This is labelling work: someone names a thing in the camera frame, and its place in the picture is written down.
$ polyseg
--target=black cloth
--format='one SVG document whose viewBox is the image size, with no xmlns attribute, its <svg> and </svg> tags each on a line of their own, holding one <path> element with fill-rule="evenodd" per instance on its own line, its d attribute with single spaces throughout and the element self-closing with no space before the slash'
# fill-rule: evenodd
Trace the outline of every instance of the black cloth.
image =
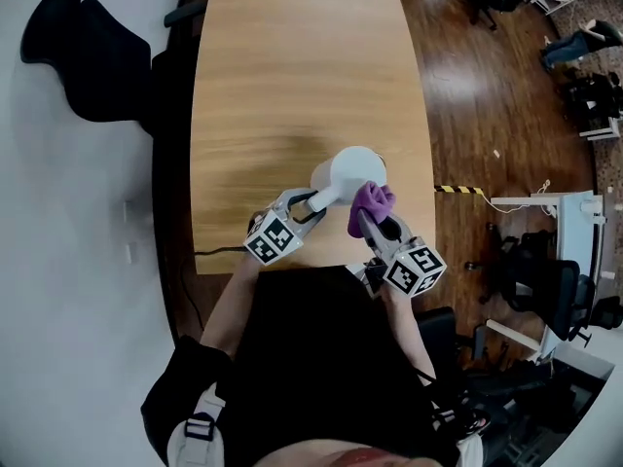
<svg viewBox="0 0 623 467">
<path fill-rule="evenodd" d="M 432 428 L 430 400 L 384 307 L 344 268 L 261 274 L 236 362 L 223 356 L 187 338 L 175 349 L 142 408 L 148 435 L 159 432 L 150 440 L 162 459 L 165 431 L 192 414 L 217 378 L 227 467 L 249 467 L 310 439 L 457 463 L 452 440 Z"/>
<path fill-rule="evenodd" d="M 595 38 L 592 34 L 582 31 L 586 45 L 590 52 L 600 51 L 602 49 L 608 49 L 609 47 L 618 47 L 623 45 L 623 37 L 618 29 L 612 24 L 598 20 L 595 27 L 591 28 L 591 31 L 600 34 L 605 37 L 605 41 Z"/>
</svg>

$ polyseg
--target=floor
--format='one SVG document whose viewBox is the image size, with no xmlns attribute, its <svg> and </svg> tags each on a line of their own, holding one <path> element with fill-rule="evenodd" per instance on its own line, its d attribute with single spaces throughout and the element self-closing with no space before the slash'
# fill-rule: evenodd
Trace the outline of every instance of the floor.
<svg viewBox="0 0 623 467">
<path fill-rule="evenodd" d="M 481 187 L 487 196 L 526 195 L 546 179 L 550 192 L 593 189 L 589 148 L 565 120 L 554 83 L 538 62 L 543 36 L 555 36 L 539 10 L 524 6 L 497 15 L 498 30 L 492 32 L 484 23 L 470 25 L 459 0 L 402 3 L 420 67 L 435 184 Z M 535 315 L 514 312 L 501 299 L 480 305 L 482 274 L 463 265 L 490 254 L 487 222 L 498 224 L 502 234 L 521 235 L 553 230 L 553 220 L 538 208 L 498 213 L 476 195 L 436 194 L 435 204 L 437 247 L 448 271 L 417 298 L 415 309 L 452 306 L 458 331 L 466 335 L 492 318 L 540 339 L 543 324 Z M 180 261 L 188 294 L 205 320 L 227 276 L 197 276 L 192 261 Z M 198 337 L 195 312 L 179 282 L 171 284 L 177 331 Z M 491 331 L 488 346 L 495 358 L 501 339 Z M 511 343 L 509 358 L 525 355 Z"/>
</svg>

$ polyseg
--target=pink object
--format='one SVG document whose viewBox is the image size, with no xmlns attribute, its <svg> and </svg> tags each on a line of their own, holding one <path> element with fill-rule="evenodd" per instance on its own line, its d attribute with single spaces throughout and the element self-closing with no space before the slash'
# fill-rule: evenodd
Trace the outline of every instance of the pink object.
<svg viewBox="0 0 623 467">
<path fill-rule="evenodd" d="M 359 209 L 368 211 L 372 219 L 379 224 L 389 215 L 395 203 L 396 196 L 391 193 L 387 185 L 379 187 L 374 182 L 367 182 L 357 191 L 352 201 L 350 218 L 348 219 L 348 234 L 354 238 L 363 237 L 357 220 Z"/>
</svg>

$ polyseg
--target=black cushion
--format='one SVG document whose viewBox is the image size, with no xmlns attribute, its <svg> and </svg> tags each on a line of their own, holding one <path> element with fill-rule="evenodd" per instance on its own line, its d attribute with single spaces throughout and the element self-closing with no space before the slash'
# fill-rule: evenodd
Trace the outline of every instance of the black cushion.
<svg viewBox="0 0 623 467">
<path fill-rule="evenodd" d="M 97 0 L 42 0 L 21 40 L 24 62 L 50 64 L 67 101 L 93 122 L 141 120 L 148 107 L 151 51 Z"/>
</svg>

